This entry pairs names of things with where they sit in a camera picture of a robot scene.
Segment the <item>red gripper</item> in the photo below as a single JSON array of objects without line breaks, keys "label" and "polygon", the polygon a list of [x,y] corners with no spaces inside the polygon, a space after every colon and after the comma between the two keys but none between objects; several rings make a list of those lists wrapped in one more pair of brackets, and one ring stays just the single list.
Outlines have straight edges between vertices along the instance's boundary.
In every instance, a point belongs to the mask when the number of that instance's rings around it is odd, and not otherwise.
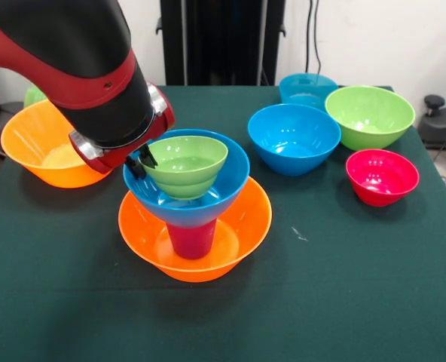
[{"label": "red gripper", "polygon": [[148,82],[151,98],[151,111],[148,124],[136,133],[136,138],[119,147],[97,146],[94,141],[82,136],[76,130],[69,134],[69,139],[78,155],[92,169],[107,173],[117,166],[125,164],[135,179],[146,178],[143,166],[156,168],[158,163],[148,146],[175,124],[175,116],[169,100],[154,84]]}]

